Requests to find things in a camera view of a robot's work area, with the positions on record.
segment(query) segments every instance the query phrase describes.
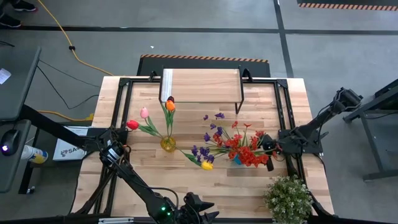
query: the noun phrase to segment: concrete floor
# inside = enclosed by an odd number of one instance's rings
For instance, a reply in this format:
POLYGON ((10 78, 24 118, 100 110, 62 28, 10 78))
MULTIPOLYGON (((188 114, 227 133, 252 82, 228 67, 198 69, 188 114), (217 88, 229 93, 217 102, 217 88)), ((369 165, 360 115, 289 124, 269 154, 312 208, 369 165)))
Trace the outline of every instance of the concrete floor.
MULTIPOLYGON (((280 0, 285 29, 398 30, 398 12, 299 8, 280 0)), ((44 0, 66 26, 278 29, 273 0, 44 0)), ((28 26, 54 26, 39 7, 33 14, 10 13, 28 26)), ((79 57, 116 75, 134 75, 141 54, 211 55, 270 60, 272 77, 286 77, 279 34, 236 32, 68 32, 79 57)), ((363 96, 397 78, 398 35, 286 35, 293 75, 304 78, 313 115, 341 86, 363 96)), ((40 45, 41 59, 95 85, 103 73, 78 63, 58 31, 0 30, 0 40, 18 47, 40 45)), ((40 63, 73 106, 99 92, 40 63)), ((96 100, 68 110, 37 72, 27 104, 74 118, 94 113, 96 100)), ((396 223, 398 178, 365 184, 377 171, 362 124, 333 118, 323 127, 326 174, 335 213, 345 218, 396 223)), ((0 220, 66 215, 72 204, 78 167, 37 170, 33 195, 0 195, 0 220)))

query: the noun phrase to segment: wooden board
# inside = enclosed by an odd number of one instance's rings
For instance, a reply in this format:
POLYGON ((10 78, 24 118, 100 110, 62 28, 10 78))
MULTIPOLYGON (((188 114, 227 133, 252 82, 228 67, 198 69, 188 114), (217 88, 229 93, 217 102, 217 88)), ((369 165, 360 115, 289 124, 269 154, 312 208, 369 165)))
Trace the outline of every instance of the wooden board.
MULTIPOLYGON (((118 82, 119 77, 104 77, 95 111, 94 127, 105 128, 110 125, 118 82)), ((296 125, 306 124, 312 119, 312 116, 303 79, 288 79, 288 84, 296 125)), ((165 121, 159 105, 158 94, 159 84, 134 84, 128 119, 143 122, 139 112, 145 106, 158 130, 165 133, 165 121)), ((177 146, 187 152, 194 144, 202 146, 204 133, 207 131, 210 133, 209 123, 202 117, 208 114, 214 121, 213 114, 219 111, 226 116, 223 121, 225 127, 230 127, 235 120, 238 120, 241 129, 243 123, 252 124, 248 131, 249 135, 254 134, 255 130, 264 130, 271 137, 276 138, 279 121, 272 85, 245 85, 244 94, 245 102, 237 116, 234 113, 234 105, 230 103, 176 103, 173 136, 177 141, 177 146)), ((285 111, 285 100, 282 99, 282 102, 285 111)), ((123 107, 122 103, 118 124, 123 107)), ((227 130, 230 134, 233 133, 231 128, 227 128, 227 130)), ((187 192, 194 192, 203 200, 216 204, 208 211, 219 210, 218 217, 271 217, 263 204, 262 195, 265 186, 272 182, 271 177, 287 175, 285 162, 274 161, 275 169, 268 172, 265 166, 260 166, 257 169, 239 166, 224 156, 215 161, 213 170, 205 171, 188 161, 179 151, 175 151, 173 154, 163 151, 159 142, 159 138, 140 131, 133 131, 127 140, 127 144, 132 147, 131 163, 148 185, 169 187, 175 190, 180 197, 180 205, 183 204, 182 199, 187 192)), ((311 191, 323 207, 333 213, 325 171, 321 162, 313 155, 304 155, 303 164, 311 191)), ((73 211, 78 210, 92 194, 98 185, 100 172, 101 163, 97 154, 93 154, 83 161, 73 211)), ((171 193, 159 192, 175 202, 175 197, 171 193)), ((121 179, 118 179, 116 184, 112 216, 147 216, 144 202, 121 179)))
POLYGON ((162 102, 241 102, 238 69, 175 69, 163 71, 162 102))

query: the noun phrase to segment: spray can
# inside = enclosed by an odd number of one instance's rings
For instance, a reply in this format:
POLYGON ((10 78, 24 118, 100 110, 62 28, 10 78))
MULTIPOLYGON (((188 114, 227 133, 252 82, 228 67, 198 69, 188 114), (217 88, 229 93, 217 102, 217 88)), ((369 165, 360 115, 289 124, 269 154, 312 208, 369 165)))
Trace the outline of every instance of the spray can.
POLYGON ((24 150, 21 155, 21 159, 27 159, 29 162, 36 164, 44 163, 48 157, 49 154, 47 152, 27 145, 24 146, 24 150))

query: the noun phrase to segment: yellow black striped tape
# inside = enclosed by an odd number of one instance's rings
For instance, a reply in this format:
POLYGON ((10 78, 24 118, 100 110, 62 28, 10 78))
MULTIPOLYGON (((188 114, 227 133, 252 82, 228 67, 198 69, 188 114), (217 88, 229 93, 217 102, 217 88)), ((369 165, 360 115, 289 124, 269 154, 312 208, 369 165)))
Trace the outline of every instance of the yellow black striped tape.
POLYGON ((186 59, 202 59, 202 60, 227 60, 227 61, 240 61, 240 62, 263 62, 268 63, 265 59, 252 59, 252 58, 229 58, 229 57, 207 57, 207 56, 184 56, 184 55, 141 55, 141 58, 186 58, 186 59))
POLYGON ((369 5, 353 5, 353 4, 324 4, 324 3, 299 3, 300 7, 310 7, 319 9, 357 9, 357 10, 380 10, 380 11, 397 11, 398 6, 369 6, 369 5))

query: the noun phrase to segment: computer mouse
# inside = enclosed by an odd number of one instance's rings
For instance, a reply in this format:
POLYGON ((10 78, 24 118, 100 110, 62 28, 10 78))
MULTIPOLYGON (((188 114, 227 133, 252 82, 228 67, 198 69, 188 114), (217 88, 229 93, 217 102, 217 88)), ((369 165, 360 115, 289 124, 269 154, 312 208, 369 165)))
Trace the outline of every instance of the computer mouse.
POLYGON ((5 156, 11 156, 18 150, 19 131, 16 129, 8 130, 4 133, 0 141, 0 151, 5 156))

